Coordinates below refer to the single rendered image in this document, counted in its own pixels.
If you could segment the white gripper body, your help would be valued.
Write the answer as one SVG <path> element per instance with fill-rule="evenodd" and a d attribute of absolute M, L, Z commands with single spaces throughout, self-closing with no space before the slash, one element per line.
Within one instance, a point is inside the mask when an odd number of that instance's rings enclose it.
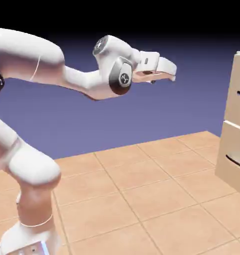
<path fill-rule="evenodd" d="M 157 80 L 175 81 L 177 66 L 164 57 L 145 57 L 134 70 L 132 81 L 155 83 Z"/>

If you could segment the light wood cabinet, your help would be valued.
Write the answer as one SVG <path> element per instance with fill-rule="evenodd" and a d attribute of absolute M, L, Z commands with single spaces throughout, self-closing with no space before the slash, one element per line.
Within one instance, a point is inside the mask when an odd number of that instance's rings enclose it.
<path fill-rule="evenodd" d="M 240 51 L 233 59 L 215 174 L 240 193 Z"/>

